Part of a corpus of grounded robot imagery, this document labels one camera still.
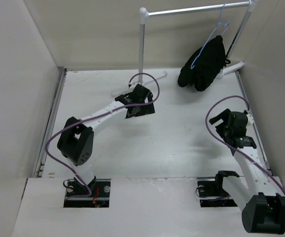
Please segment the black trousers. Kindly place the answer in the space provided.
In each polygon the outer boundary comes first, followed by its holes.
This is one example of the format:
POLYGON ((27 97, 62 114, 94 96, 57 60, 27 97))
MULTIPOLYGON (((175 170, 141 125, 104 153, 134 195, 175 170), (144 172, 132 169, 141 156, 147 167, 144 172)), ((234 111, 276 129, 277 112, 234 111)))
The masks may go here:
POLYGON ((223 37, 218 35, 188 59, 180 70, 177 83, 180 87, 194 86, 196 91, 205 91, 220 70, 230 63, 226 57, 223 37))

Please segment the light blue clothes hanger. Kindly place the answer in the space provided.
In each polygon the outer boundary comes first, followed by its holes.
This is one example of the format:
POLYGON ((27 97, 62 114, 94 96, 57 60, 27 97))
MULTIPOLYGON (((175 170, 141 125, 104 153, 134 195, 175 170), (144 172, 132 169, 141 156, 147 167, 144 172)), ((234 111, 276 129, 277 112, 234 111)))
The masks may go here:
POLYGON ((205 41, 204 45, 201 47, 200 49, 200 52, 198 53, 198 55, 194 58, 193 62, 191 63, 191 66, 190 66, 190 69, 194 69, 195 66, 196 66, 196 61, 198 60, 198 58, 201 56, 204 48, 206 47, 206 45, 208 44, 208 42, 211 40, 212 36, 214 35, 214 33, 218 30, 218 27, 220 25, 222 25, 224 27, 224 31, 221 33, 221 36, 223 36, 223 34, 228 30, 228 27, 230 25, 230 22, 222 22, 222 12, 223 12, 223 9, 225 8, 227 2, 225 2, 222 7, 221 7, 221 10, 220 10, 220 13, 219 13, 219 17, 218 17, 218 20, 217 20, 217 23, 216 23, 216 27, 214 28, 214 30, 211 32, 211 34, 209 35, 209 37, 207 38, 207 40, 205 41))

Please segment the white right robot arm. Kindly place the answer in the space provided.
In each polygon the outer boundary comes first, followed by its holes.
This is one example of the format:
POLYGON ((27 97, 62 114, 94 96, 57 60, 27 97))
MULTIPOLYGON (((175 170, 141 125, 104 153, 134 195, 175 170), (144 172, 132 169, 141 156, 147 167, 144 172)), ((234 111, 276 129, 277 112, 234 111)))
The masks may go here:
POLYGON ((246 232, 258 234, 285 233, 285 195, 280 195, 277 184, 264 173, 254 139, 247 136, 247 127, 253 118, 247 112, 225 109, 209 120, 216 124, 216 132, 230 148, 245 178, 242 182, 234 171, 219 171, 219 180, 213 183, 218 195, 229 194, 241 210, 246 232))

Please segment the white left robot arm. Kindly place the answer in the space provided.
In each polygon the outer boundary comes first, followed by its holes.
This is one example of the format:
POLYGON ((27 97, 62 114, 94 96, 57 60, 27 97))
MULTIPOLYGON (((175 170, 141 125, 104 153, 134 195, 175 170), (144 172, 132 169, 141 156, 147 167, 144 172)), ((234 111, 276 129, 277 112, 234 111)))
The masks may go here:
POLYGON ((96 176, 89 163, 94 136, 117 121, 155 113, 152 100, 152 92, 138 84, 131 92, 119 95, 111 104, 88 117, 67 119, 65 128, 74 123, 77 125, 61 133, 57 148, 76 171, 72 185, 78 184, 78 191, 84 197, 95 191, 96 176))

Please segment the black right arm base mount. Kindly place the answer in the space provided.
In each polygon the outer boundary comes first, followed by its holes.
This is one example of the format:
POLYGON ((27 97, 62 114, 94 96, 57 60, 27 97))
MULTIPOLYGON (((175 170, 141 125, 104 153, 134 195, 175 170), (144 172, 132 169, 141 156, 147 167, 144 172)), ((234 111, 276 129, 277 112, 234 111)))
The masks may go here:
POLYGON ((197 181, 196 195, 201 208, 237 207, 232 197, 222 188, 217 187, 214 180, 197 181))

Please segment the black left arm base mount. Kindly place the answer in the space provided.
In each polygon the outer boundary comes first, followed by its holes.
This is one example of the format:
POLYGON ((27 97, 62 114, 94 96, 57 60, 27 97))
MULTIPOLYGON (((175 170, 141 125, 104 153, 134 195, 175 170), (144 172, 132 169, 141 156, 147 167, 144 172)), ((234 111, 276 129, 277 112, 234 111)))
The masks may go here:
POLYGON ((108 208, 110 204, 111 179, 95 179, 86 187, 75 179, 63 182, 66 189, 64 208, 108 208))

